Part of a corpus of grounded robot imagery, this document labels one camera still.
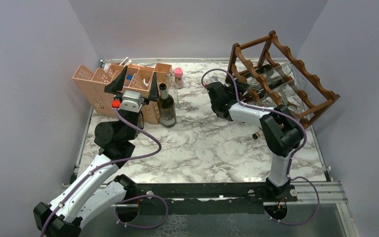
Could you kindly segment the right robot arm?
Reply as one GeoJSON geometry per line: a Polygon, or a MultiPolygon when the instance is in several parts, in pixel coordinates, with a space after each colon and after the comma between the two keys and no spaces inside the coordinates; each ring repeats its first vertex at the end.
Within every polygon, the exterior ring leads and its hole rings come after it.
{"type": "Polygon", "coordinates": [[[262,129],[272,152],[271,170],[265,180],[265,195],[277,201],[289,189],[289,169],[294,151],[304,138],[303,126],[292,116],[288,107],[258,107],[238,102],[235,87],[215,81],[205,85],[212,111],[228,121],[243,122],[262,129]]]}

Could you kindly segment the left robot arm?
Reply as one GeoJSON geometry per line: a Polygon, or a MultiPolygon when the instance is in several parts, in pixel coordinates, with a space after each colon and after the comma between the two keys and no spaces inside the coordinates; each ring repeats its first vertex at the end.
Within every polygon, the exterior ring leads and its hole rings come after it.
{"type": "Polygon", "coordinates": [[[112,110],[117,121],[101,122],[95,127],[94,142],[100,149],[88,168],[50,203],[40,202],[33,209],[37,228],[42,237],[77,237],[82,229],[105,209],[117,202],[136,199],[135,182],[125,175],[104,189],[100,186],[127,161],[148,158],[161,150],[160,142],[142,130],[138,123],[142,108],[159,98],[157,73],[153,72],[143,91],[126,89],[128,68],[125,67],[104,92],[113,95],[112,110]],[[156,151],[133,157],[131,143],[138,133],[151,138],[158,145],[156,151]]]}

